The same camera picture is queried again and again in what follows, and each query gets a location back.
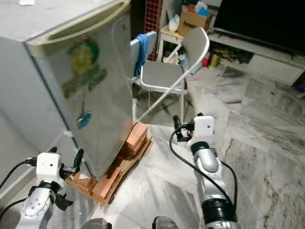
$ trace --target drawer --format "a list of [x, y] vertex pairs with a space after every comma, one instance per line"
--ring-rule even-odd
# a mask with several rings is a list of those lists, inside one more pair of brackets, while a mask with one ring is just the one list
[[291, 86], [304, 69], [255, 54], [247, 69], [260, 73], [274, 81]]

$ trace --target refrigerator handle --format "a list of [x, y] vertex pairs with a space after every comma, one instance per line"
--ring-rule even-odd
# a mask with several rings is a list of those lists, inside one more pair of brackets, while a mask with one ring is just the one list
[[127, 13], [131, 7], [130, 1], [116, 1], [108, 7], [97, 9], [49, 33], [26, 42], [31, 55], [38, 58], [45, 58], [71, 43], [86, 39], [94, 31]]

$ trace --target refrigerator door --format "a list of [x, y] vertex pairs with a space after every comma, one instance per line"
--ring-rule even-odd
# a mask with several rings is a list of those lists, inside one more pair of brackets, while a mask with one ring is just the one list
[[26, 42], [97, 178], [132, 128], [129, 9], [129, 1], [116, 1]]

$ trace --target television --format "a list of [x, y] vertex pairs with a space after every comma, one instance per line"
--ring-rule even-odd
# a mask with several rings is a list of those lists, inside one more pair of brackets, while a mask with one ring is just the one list
[[213, 27], [290, 54], [305, 55], [302, 2], [222, 0]]

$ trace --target chair seat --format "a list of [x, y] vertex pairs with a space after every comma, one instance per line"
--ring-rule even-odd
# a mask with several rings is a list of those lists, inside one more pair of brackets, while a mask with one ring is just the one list
[[146, 90], [165, 92], [182, 74], [183, 69], [180, 65], [148, 61], [143, 66], [141, 83]]

